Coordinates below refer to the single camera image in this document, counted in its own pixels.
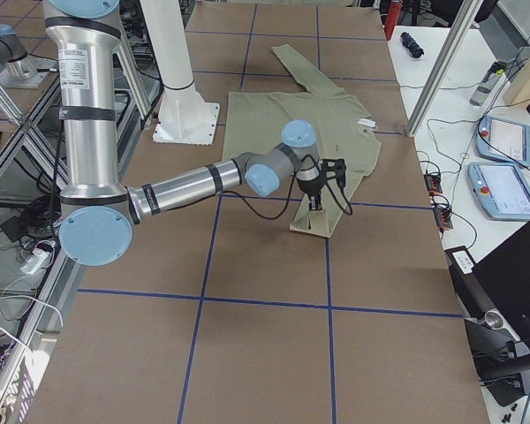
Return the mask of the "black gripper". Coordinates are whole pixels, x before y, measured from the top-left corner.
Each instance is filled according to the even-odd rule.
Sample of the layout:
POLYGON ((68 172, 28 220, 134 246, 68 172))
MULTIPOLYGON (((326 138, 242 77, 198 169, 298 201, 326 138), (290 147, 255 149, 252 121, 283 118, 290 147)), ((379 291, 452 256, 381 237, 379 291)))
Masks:
POLYGON ((343 190, 346 185, 346 165, 344 159, 321 159, 303 165, 299 170, 299 188, 308 195, 308 210, 321 209, 320 193, 332 179, 343 190))

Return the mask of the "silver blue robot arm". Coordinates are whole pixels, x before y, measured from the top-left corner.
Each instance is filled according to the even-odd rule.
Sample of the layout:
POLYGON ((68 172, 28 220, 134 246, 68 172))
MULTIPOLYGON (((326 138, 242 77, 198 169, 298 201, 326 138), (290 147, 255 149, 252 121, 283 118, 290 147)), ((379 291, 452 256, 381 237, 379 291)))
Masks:
POLYGON ((264 155, 244 153, 174 178, 140 187, 121 184, 117 172, 113 56, 124 35, 116 1, 47 1, 48 36, 57 45, 69 180, 60 194, 58 237, 65 253, 86 266, 119 259, 143 218, 176 210, 248 185, 261 197, 284 181, 298 186, 310 208, 321 192, 345 188, 345 163, 321 157, 314 128, 288 123, 279 143, 264 155))

